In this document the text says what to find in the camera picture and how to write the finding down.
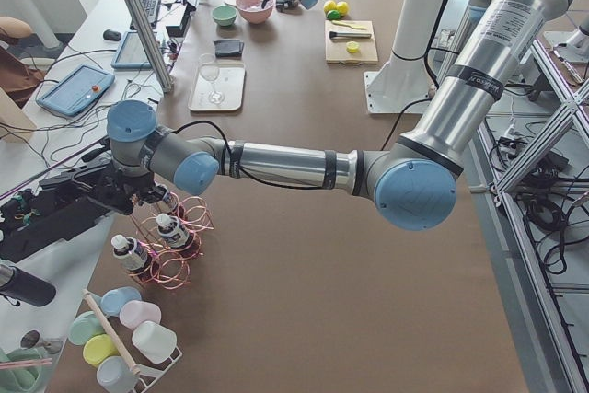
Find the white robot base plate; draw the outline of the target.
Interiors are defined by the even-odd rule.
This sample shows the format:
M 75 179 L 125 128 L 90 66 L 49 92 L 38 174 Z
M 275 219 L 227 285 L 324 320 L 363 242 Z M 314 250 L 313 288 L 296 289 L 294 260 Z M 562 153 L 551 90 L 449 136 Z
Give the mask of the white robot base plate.
M 413 101 L 432 98 L 434 86 L 423 69 L 366 71 L 364 92 L 370 114 L 399 114 Z M 426 108 L 426 103 L 418 102 L 409 113 L 423 114 Z

